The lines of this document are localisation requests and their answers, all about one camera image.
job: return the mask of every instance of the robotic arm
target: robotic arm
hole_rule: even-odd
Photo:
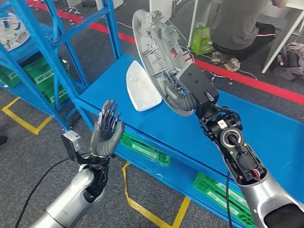
[[[187,95],[165,82],[167,99],[184,111],[195,110],[204,133],[222,154],[223,162],[241,190],[258,228],[304,228],[304,205],[292,198],[276,182],[245,141],[238,113],[216,104],[219,93],[205,73],[195,64],[187,64],[177,80]],[[69,157],[81,164],[66,189],[51,204],[33,228],[72,228],[100,202],[108,180],[109,163],[124,131],[118,123],[118,108],[108,100],[95,123],[91,141],[91,154],[82,158],[80,136],[69,131],[62,136]]]
[[[81,164],[66,189],[47,208],[47,212],[35,222],[32,228],[72,228],[104,195],[108,180],[109,159],[124,131],[124,122],[118,122],[121,113],[115,116],[115,100],[107,100],[95,123],[91,141],[91,154],[82,158],[79,135],[68,131],[62,135],[69,158]]]
[[[183,110],[195,109],[204,133],[222,154],[256,227],[304,228],[304,205],[281,187],[245,141],[238,113],[216,104],[219,93],[204,72],[191,63],[177,78],[189,93],[182,95],[166,83],[168,98]]]

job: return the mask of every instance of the person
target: person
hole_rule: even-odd
[[[272,0],[279,8],[287,0]],[[262,8],[268,0],[223,0],[219,11],[213,20],[210,35],[215,51],[212,63],[217,65],[230,60],[224,67],[229,71],[238,71],[241,62],[275,38],[275,28],[269,24],[256,22]]]

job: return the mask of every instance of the shoe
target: shoe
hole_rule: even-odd
[[[229,61],[228,61],[227,63],[226,63],[224,67],[229,71],[235,72],[240,69],[241,63],[236,58],[233,57]]]
[[[213,65],[219,65],[220,63],[223,63],[225,62],[226,56],[226,55],[222,54],[220,52],[214,51],[213,53],[212,53],[211,63]]]
[[[0,136],[0,146],[6,143],[8,141],[8,137],[2,135]]]

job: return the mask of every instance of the red floor stripe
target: red floor stripe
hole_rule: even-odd
[[[33,0],[27,0],[27,3],[40,8],[41,10],[48,11],[46,6],[43,3],[39,3],[39,2],[36,2],[36,1],[33,1]],[[58,15],[60,15],[61,17],[63,17],[66,19],[70,19],[70,20],[72,20],[76,23],[80,23],[84,20],[83,18],[81,18],[81,17],[73,16],[73,15],[62,12],[60,10],[57,10],[57,13],[58,13]],[[103,32],[103,33],[109,33],[108,28],[106,26],[100,25],[98,23],[92,23],[89,27],[91,29],[97,30],[97,31]],[[127,41],[127,42],[131,43],[133,45],[135,45],[135,40],[133,37],[131,37],[131,36],[128,36],[128,35],[126,35],[124,33],[121,33],[121,32],[118,33],[118,36],[121,40]],[[198,59],[195,59],[195,63],[201,69],[210,71],[214,74],[225,76],[225,77],[230,78],[230,79],[232,79],[236,82],[239,82],[239,83],[245,84],[245,85],[250,86],[253,88],[264,91],[266,93],[270,93],[270,94],[273,94],[275,96],[281,97],[281,98],[284,98],[286,100],[296,102],[296,103],[298,103],[300,105],[304,105],[304,95],[277,87],[275,85],[271,85],[271,84],[266,83],[266,82],[254,80],[250,77],[247,77],[247,76],[244,76],[244,75],[235,73],[235,72],[230,72],[230,71],[228,71],[228,70],[226,70],[223,68],[213,66],[213,65],[203,62],[203,61],[201,61]]]
[[[262,90],[264,92],[284,98],[286,100],[290,100],[290,101],[296,102],[296,103],[298,103],[300,105],[304,105],[304,95],[292,92],[292,91],[287,90],[287,89],[282,89],[280,87],[277,87],[277,86],[266,83],[266,82],[254,80],[250,77],[247,77],[247,76],[238,74],[235,72],[230,72],[226,69],[220,68],[218,66],[213,66],[212,64],[205,63],[205,62],[198,60],[198,59],[195,59],[195,63],[201,69],[210,71],[214,74],[225,76],[227,78],[230,78],[230,79],[232,79],[232,80],[235,80],[237,82],[240,82],[240,83],[243,83],[243,84],[250,86],[253,88],[259,89],[259,90]]]
[[[33,1],[33,0],[26,0],[26,2],[28,4],[35,6],[37,8],[41,9],[41,10],[48,11],[47,7],[44,3],[39,3],[39,2],[36,2],[36,1]],[[75,23],[81,23],[81,21],[84,20],[83,18],[81,18],[81,17],[77,17],[77,16],[62,12],[60,10],[57,10],[57,13],[60,17],[63,17],[63,18],[69,19],[69,20],[72,20],[73,22],[75,22]],[[98,23],[92,23],[89,27],[91,29],[97,30],[97,31],[103,32],[103,33],[107,33],[107,34],[109,33],[108,27],[104,26],[104,25],[100,25]],[[118,32],[118,37],[121,40],[127,41],[127,42],[131,43],[133,45],[135,45],[135,40],[133,37],[131,37],[131,36],[121,33],[121,32]]]

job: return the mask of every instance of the green bag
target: green bag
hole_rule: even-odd
[[[212,52],[213,47],[210,37],[210,28],[198,27],[192,38],[191,48],[198,56]]]

